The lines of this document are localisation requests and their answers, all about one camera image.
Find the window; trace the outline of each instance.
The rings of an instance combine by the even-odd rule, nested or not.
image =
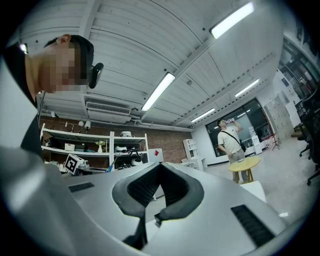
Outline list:
[[[234,118],[234,120],[243,127],[243,130],[238,133],[238,136],[247,148],[253,145],[249,132],[250,127],[253,127],[260,141],[263,141],[272,134],[267,116],[257,99],[249,101],[235,111],[226,114],[222,118],[225,120]],[[225,155],[226,153],[218,149],[218,134],[221,132],[221,129],[217,126],[217,121],[208,124],[206,128],[209,133],[215,155],[217,157]]]

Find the brick wall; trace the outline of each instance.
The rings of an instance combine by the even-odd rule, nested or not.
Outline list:
[[[54,125],[55,130],[70,132],[71,125],[65,127],[65,123],[68,121],[69,124],[74,125],[74,132],[77,133],[79,131],[79,126],[77,120],[71,119],[63,119],[59,118],[58,121]],[[45,127],[51,129],[54,124],[54,118],[43,116],[40,119],[40,128],[43,123],[45,123]],[[186,158],[186,153],[184,149],[183,140],[192,139],[190,132],[180,132],[180,131],[169,131],[169,130],[157,130],[157,129],[145,129],[139,127],[128,127],[128,126],[114,126],[114,125],[104,125],[103,127],[93,126],[91,123],[91,129],[88,134],[92,135],[110,135],[110,132],[114,132],[115,136],[120,136],[122,131],[130,131],[136,137],[144,137],[147,135],[148,140],[148,148],[149,149],[162,149],[163,159],[165,162],[171,163],[181,163],[181,159]],[[44,140],[48,139],[50,135],[45,132]],[[92,148],[97,151],[98,146],[92,144],[89,145],[88,148]],[[44,158],[48,161],[48,154],[44,154]],[[51,160],[58,161],[59,163],[63,163],[66,160],[66,155],[61,154],[51,154]],[[109,159],[103,159],[100,157],[89,157],[90,165],[102,168],[106,167],[109,164]]]

